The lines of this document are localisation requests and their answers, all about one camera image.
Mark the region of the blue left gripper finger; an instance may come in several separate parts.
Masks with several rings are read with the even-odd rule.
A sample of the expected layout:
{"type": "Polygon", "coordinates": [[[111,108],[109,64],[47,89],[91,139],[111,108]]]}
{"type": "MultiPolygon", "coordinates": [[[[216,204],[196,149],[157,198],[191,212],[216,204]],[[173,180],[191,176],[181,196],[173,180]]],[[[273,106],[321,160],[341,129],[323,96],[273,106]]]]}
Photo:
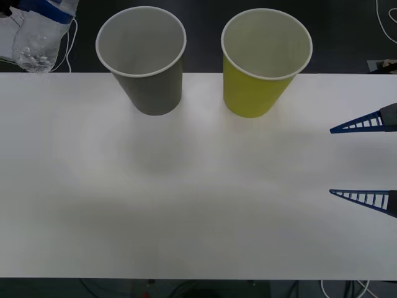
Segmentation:
{"type": "Polygon", "coordinates": [[[0,0],[0,15],[11,16],[11,8],[18,8],[20,0],[0,0]]]}
{"type": "Polygon", "coordinates": [[[77,0],[40,1],[40,14],[60,24],[69,24],[76,16],[77,0]]]}

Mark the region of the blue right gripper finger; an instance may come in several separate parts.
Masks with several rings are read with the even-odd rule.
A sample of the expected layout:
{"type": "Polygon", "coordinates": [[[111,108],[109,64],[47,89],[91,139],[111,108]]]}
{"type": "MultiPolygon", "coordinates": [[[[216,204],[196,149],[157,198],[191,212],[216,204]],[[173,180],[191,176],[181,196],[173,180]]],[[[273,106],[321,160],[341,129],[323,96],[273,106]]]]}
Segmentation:
{"type": "Polygon", "coordinates": [[[396,190],[330,189],[329,192],[349,202],[396,218],[396,190]]]}
{"type": "Polygon", "coordinates": [[[358,132],[395,132],[396,131],[396,103],[382,107],[380,110],[363,115],[330,129],[336,133],[358,132]]]}

